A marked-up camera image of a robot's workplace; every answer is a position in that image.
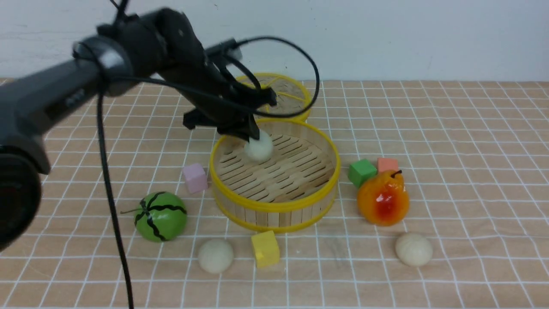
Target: watermelon stripe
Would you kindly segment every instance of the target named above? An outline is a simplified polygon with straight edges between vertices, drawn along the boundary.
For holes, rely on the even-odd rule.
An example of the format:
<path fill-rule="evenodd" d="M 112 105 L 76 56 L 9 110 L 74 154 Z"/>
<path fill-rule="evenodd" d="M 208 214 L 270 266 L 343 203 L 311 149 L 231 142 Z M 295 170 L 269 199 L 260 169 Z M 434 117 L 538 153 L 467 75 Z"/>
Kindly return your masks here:
<path fill-rule="evenodd" d="M 157 192 L 149 201 L 149 205 L 147 205 L 147 209 L 150 209 L 150 206 L 153 204 L 153 202 L 158 198 L 159 195 L 166 193 L 166 191 Z"/>
<path fill-rule="evenodd" d="M 181 206 L 174 206 L 174 205 L 155 205 L 155 206 L 151 206 L 149 207 L 149 210 L 158 210 L 158 211 L 162 211 L 162 210 L 165 210 L 165 209 L 169 209 L 169 210 L 173 210 L 173 211 L 181 211 L 182 213 L 184 214 L 187 214 L 187 210 Z"/>
<path fill-rule="evenodd" d="M 166 238 L 160 235 L 160 231 L 153 223 L 153 217 L 147 212 L 147 224 L 153 229 L 154 236 L 160 238 L 161 241 L 166 241 Z"/>
<path fill-rule="evenodd" d="M 147 210 L 147 205 L 145 204 L 145 199 L 142 199 L 139 201 L 139 206 L 143 209 L 143 211 Z"/>
<path fill-rule="evenodd" d="M 146 211 L 141 212 L 140 214 L 138 214 L 138 215 L 136 216 L 136 219 L 133 221 L 133 225 L 136 225 L 136 226 L 137 226 L 137 222 L 138 222 L 139 220 L 141 220 L 141 218 L 143 218 L 143 216 L 145 215 L 145 212 L 146 212 Z"/>

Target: yellow block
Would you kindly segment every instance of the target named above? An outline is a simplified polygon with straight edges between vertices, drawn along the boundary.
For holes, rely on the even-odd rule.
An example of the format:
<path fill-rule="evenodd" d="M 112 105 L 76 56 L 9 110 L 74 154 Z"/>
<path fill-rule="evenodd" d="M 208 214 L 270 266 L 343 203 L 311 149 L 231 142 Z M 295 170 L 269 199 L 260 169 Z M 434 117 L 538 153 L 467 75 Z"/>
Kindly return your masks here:
<path fill-rule="evenodd" d="M 258 268 L 277 264 L 280 261 L 280 249 L 273 231 L 255 234 L 251 237 L 255 262 Z"/>

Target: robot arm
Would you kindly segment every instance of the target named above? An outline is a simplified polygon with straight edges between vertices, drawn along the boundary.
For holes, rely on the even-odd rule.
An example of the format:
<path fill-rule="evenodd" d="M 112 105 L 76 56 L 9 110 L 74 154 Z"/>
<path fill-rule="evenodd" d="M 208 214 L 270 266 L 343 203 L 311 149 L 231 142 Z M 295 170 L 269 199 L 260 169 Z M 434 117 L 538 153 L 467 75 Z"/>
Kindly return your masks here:
<path fill-rule="evenodd" d="M 228 72 L 227 65 L 238 63 L 235 47 L 236 42 L 228 40 L 204 49 L 187 17 L 163 8 L 99 26 L 96 35 L 75 45 L 74 59 L 1 86 L 0 251 L 36 215 L 42 194 L 38 174 L 51 169 L 42 136 L 97 95 L 101 86 L 108 86 L 105 95 L 120 96 L 139 78 L 158 73 L 166 82 L 211 95 L 180 90 L 195 106 L 184 115 L 187 128 L 212 126 L 220 134 L 258 140 L 252 114 L 213 100 L 221 97 L 254 110 L 276 104 L 272 89 L 260 89 L 253 78 L 256 89 L 244 86 Z"/>

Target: pink block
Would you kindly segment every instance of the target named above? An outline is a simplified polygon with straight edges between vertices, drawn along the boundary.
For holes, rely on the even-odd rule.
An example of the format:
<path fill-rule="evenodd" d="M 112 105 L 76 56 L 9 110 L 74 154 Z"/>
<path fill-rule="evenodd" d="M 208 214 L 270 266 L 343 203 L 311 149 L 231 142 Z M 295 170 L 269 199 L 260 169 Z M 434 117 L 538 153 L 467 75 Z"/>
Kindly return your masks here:
<path fill-rule="evenodd" d="M 392 158 L 378 158 L 378 174 L 386 170 L 399 170 L 399 161 Z"/>
<path fill-rule="evenodd" d="M 183 176 L 190 193 L 196 193 L 208 188 L 206 172 L 200 163 L 194 163 L 183 168 Z"/>

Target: black cable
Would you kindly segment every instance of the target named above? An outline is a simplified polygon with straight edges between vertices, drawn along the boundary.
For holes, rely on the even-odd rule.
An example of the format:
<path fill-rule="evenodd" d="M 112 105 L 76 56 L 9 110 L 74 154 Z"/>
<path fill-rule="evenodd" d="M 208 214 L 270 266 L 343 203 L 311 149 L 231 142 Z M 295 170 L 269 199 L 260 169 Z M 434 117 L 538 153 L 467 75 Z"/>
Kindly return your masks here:
<path fill-rule="evenodd" d="M 121 19 L 124 17 L 125 9 L 128 5 L 128 2 L 129 2 L 129 0 L 122 0 L 121 4 L 119 6 L 117 6 L 117 14 L 116 14 L 116 19 L 115 19 L 114 24 L 119 23 L 121 21 Z M 205 92 L 193 89 L 191 87 L 186 87 L 186 86 L 182 86 L 182 85 L 178 85 L 178 84 L 173 84 L 173 83 L 166 82 L 166 81 L 163 81 L 163 80 L 156 80 L 156 79 L 152 79 L 152 78 L 137 78 L 137 77 L 133 77 L 133 76 L 116 76 L 114 78 L 107 79 L 106 75 L 104 74 L 104 68 L 101 65 L 101 63 L 99 62 L 99 59 L 97 58 L 97 56 L 93 53 L 93 50 L 89 46 L 87 46 L 86 44 L 80 43 L 80 45 L 82 45 L 86 50 L 89 51 L 92 59 L 88 59 L 88 60 L 92 60 L 92 61 L 95 62 L 95 64 L 98 66 L 100 75 L 102 77 L 102 79 L 100 81 L 100 85 L 99 85 L 98 99 L 97 99 L 97 133 L 98 133 L 98 141 L 99 141 L 99 152 L 100 152 L 100 156 L 101 156 L 101 165 L 102 165 L 102 170 L 103 170 L 103 180 L 105 182 L 105 190 L 107 191 L 107 200 L 108 200 L 108 203 L 109 203 L 111 218 L 113 220 L 113 230 L 114 230 L 114 235 L 115 235 L 115 239 L 116 239 L 116 246 L 118 248 L 118 252 L 119 252 L 119 255 L 120 255 L 120 261 L 122 263 L 122 270 L 123 270 L 124 279 L 125 279 L 125 282 L 126 282 L 126 291 L 127 291 L 127 296 L 128 296 L 128 307 L 129 307 L 129 309 L 134 309 L 133 291 L 132 291 L 132 284 L 131 284 L 131 278 L 130 278 L 130 270 L 128 268 L 126 254 L 124 252 L 124 244 L 122 242 L 122 236 L 121 236 L 121 233 L 120 233 L 120 225 L 119 225 L 119 222 L 118 222 L 118 216 L 116 214 L 116 205 L 115 205 L 115 201 L 114 201 L 113 188 L 112 188 L 111 182 L 110 182 L 109 165 L 108 165 L 108 159 L 107 159 L 107 146 L 105 144 L 105 132 L 104 132 L 104 124 L 103 124 L 103 99 L 104 99 L 104 96 L 105 96 L 105 92 L 107 90 L 107 86 L 110 82 L 112 82 L 114 80 L 133 80 L 133 81 L 140 81 L 140 82 L 148 82 L 148 83 L 151 83 L 151 84 L 159 84 L 159 85 L 172 87 L 172 88 L 178 89 L 180 91 L 187 91 L 187 92 L 192 92 L 192 93 L 195 93 L 195 94 L 198 94 L 198 95 L 202 95 L 204 97 L 208 97 L 212 100 L 218 101 L 219 103 L 229 105 L 229 106 L 231 106 L 235 109 L 238 109 L 240 111 L 247 112 L 247 113 L 254 114 L 254 115 L 258 115 L 258 116 L 262 116 L 262 117 L 291 118 L 291 117 L 295 117 L 295 116 L 298 116 L 298 115 L 301 115 L 301 114 L 305 113 L 316 102 L 316 99 L 318 97 L 318 92 L 320 90 L 320 76 L 319 76 L 318 68 L 316 67 L 315 62 L 299 46 L 297 46 L 297 45 L 295 45 L 295 44 L 293 44 L 293 43 L 291 43 L 291 42 L 289 42 L 289 41 L 287 41 L 283 38 L 278 38 L 278 37 L 263 36 L 263 37 L 251 38 L 251 39 L 248 39 L 248 40 L 238 42 L 237 47 L 239 47 L 241 45 L 244 45 L 244 44 L 254 42 L 254 41 L 260 41 L 260 40 L 275 40 L 275 41 L 279 41 L 279 42 L 283 42 L 285 44 L 288 44 L 288 45 L 294 47 L 296 50 L 298 50 L 301 54 L 303 54 L 309 60 L 311 65 L 313 66 L 313 69 L 315 71 L 315 77 L 316 77 L 315 93 L 313 94 L 313 98 L 311 99 L 311 102 L 303 110 L 301 110 L 299 112 L 295 112 L 295 113 L 289 113 L 289 114 L 269 114 L 269 113 L 259 112 L 257 110 L 254 110 L 254 109 L 246 107 L 246 106 L 239 105 L 239 104 L 237 104 L 235 102 L 231 102 L 229 100 L 224 100 L 224 99 L 219 98 L 217 96 L 214 96 L 214 95 L 211 95 L 209 93 L 205 93 Z M 82 57 L 80 57 L 80 55 L 78 55 L 76 53 L 76 51 L 74 51 L 74 50 L 73 50 L 73 56 L 75 58 L 82 59 Z M 232 64 L 234 64 L 236 67 L 238 67 L 240 70 L 242 70 L 244 72 L 244 74 L 246 74 L 248 77 L 250 77 L 250 75 L 253 76 L 253 74 L 244 65 L 239 63 L 236 59 L 231 57 L 231 58 L 229 58 L 229 61 Z M 255 77 L 250 78 L 250 79 L 252 80 L 252 83 L 254 84 L 254 86 L 256 86 L 256 88 L 258 88 L 258 85 L 256 85 L 256 84 L 258 84 L 258 82 L 255 79 Z"/>
<path fill-rule="evenodd" d="M 261 92 L 261 84 L 259 83 L 259 81 L 257 80 L 257 78 L 252 75 L 251 77 L 246 75 L 252 82 L 252 84 L 254 85 L 254 88 L 251 88 L 251 87 L 248 87 L 247 85 L 244 85 L 242 84 L 241 82 L 239 82 L 236 78 L 234 78 L 234 76 L 231 74 L 231 72 L 229 72 L 229 70 L 227 70 L 226 67 L 217 67 L 219 72 L 221 73 L 221 75 L 227 79 L 228 83 L 241 90 L 241 91 L 246 91 L 246 92 L 249 92 L 249 93 L 254 93 L 254 94 L 258 94 Z"/>
<path fill-rule="evenodd" d="M 318 67 L 316 66 L 315 61 L 301 47 L 297 46 L 296 44 L 293 44 L 292 42 L 290 42 L 286 39 L 283 39 L 283 38 L 280 38 L 280 37 L 275 37 L 275 36 L 260 36 L 260 37 L 249 38 L 249 39 L 237 42 L 236 47 L 240 47 L 242 45 L 246 45 L 246 44 L 249 44 L 249 43 L 252 43 L 252 42 L 255 42 L 255 41 L 261 41 L 261 40 L 274 40 L 274 41 L 279 41 L 279 42 L 288 44 L 288 45 L 292 46 L 293 48 L 295 48 L 297 51 L 299 51 L 311 63 L 311 65 L 313 67 L 313 70 L 315 71 L 315 93 L 312 96 L 311 102 L 309 102 L 309 104 L 307 104 L 302 110 L 300 110 L 298 112 L 294 112 L 294 113 L 288 113 L 288 114 L 265 113 L 265 112 L 261 112 L 261 111 L 255 110 L 253 108 L 249 108 L 247 106 L 240 105 L 238 103 L 226 100 L 224 98 L 220 98 L 219 96 L 215 96 L 215 95 L 212 95 L 210 93 L 206 93 L 206 92 L 197 90 L 197 89 L 192 88 L 192 87 L 187 87 L 187 86 L 184 86 L 184 85 L 179 85 L 179 84 L 175 84 L 175 83 L 168 82 L 168 81 L 165 81 L 165 80 L 160 80 L 160 79 L 140 78 L 140 77 L 135 77 L 135 76 L 114 76 L 110 79 L 110 81 L 111 82 L 112 81 L 117 81 L 117 80 L 138 81 L 138 82 L 147 82 L 149 84 L 157 84 L 157 85 L 162 85 L 162 86 L 166 86 L 166 87 L 171 87 L 171 88 L 183 91 L 183 92 L 191 92 L 191 93 L 194 93 L 196 95 L 203 96 L 205 98 L 209 98 L 211 100 L 214 100 L 214 101 L 216 101 L 220 104 L 225 104 L 225 105 L 230 106 L 234 109 L 238 109 L 241 112 L 248 113 L 248 114 L 253 114 L 253 115 L 257 115 L 257 116 L 261 116 L 261 117 L 292 118 L 292 117 L 296 117 L 296 116 L 304 114 L 309 109 L 311 109 L 311 107 L 314 105 L 314 103 L 316 102 L 316 100 L 318 98 L 318 93 L 320 91 L 320 75 L 318 73 Z M 225 57 L 227 58 L 227 60 L 229 62 L 233 63 L 238 69 L 240 69 L 242 72 L 244 72 L 244 74 L 253 75 L 253 73 L 251 73 L 248 70 L 248 68 L 246 68 L 242 63 L 238 62 L 233 57 L 231 57 L 231 56 L 225 56 Z"/>
<path fill-rule="evenodd" d="M 99 153 L 101 156 L 103 180 L 105 182 L 105 190 L 107 191 L 107 200 L 109 203 L 110 216 L 113 220 L 113 230 L 114 230 L 114 236 L 116 239 L 116 247 L 118 248 L 118 253 L 120 255 L 120 262 L 122 263 L 122 271 L 124 272 L 124 280 L 126 282 L 126 292 L 128 295 L 128 307 L 129 309 L 133 309 L 134 308 L 133 291 L 132 291 L 132 284 L 131 284 L 131 278 L 130 278 L 130 269 L 128 268 L 128 261 L 126 259 L 126 254 L 124 252 L 124 243 L 122 242 L 122 235 L 120 233 L 120 224 L 118 222 L 118 216 L 116 215 L 116 204 L 114 202 L 113 188 L 110 182 L 109 163 L 107 160 L 107 146 L 105 144 L 105 127 L 103 124 L 103 98 L 105 96 L 105 92 L 108 87 L 107 76 L 105 74 L 105 70 L 103 66 L 101 65 L 101 62 L 99 62 L 99 59 L 93 53 L 93 50 L 91 49 L 91 47 L 82 42 L 79 42 L 78 44 L 80 44 L 82 47 L 88 50 L 88 52 L 91 55 L 91 59 L 81 57 L 78 53 L 76 53 L 74 49 L 72 51 L 73 57 L 76 59 L 85 59 L 85 60 L 93 61 L 97 65 L 99 69 L 99 75 L 101 76 L 99 86 L 98 86 L 99 91 L 98 91 L 98 98 L 97 98 L 97 135 L 98 135 L 98 141 L 99 141 Z"/>
<path fill-rule="evenodd" d="M 112 3 L 116 9 L 120 9 L 120 6 L 114 0 L 110 0 L 110 3 Z"/>

